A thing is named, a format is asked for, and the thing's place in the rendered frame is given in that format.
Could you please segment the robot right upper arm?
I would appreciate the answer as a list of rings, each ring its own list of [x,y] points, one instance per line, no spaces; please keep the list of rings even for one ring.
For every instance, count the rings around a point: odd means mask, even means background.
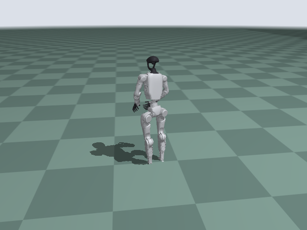
[[[169,88],[168,88],[168,84],[167,84],[167,76],[163,75],[163,95],[167,95],[169,93]]]

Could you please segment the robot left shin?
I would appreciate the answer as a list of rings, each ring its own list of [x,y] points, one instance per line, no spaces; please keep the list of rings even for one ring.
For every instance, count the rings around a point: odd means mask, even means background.
[[[148,163],[152,164],[153,147],[152,146],[149,147],[148,140],[145,140],[145,152],[147,155]]]

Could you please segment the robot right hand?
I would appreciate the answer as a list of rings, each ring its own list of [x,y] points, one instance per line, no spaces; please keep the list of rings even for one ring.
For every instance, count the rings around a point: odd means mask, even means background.
[[[157,101],[156,101],[157,102]],[[144,106],[144,109],[146,109],[146,110],[148,110],[148,107],[150,107],[150,103],[149,103],[149,101],[146,101],[145,103],[147,103],[147,104],[145,104],[145,105],[143,105]]]

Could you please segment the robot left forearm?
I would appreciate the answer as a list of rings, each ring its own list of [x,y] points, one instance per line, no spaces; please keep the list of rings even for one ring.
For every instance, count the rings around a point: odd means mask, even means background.
[[[134,104],[136,104],[137,106],[139,106],[140,105],[140,97],[137,97],[137,96],[133,96],[134,97]]]

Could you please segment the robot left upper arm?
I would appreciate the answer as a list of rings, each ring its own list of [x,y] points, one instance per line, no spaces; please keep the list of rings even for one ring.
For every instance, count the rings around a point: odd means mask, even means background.
[[[147,77],[148,77],[147,74],[140,74],[138,76],[138,81],[137,81],[136,89],[135,89],[135,92],[134,92],[135,96],[140,97],[140,95],[141,95],[140,90],[142,88],[143,82],[145,82],[147,80]]]

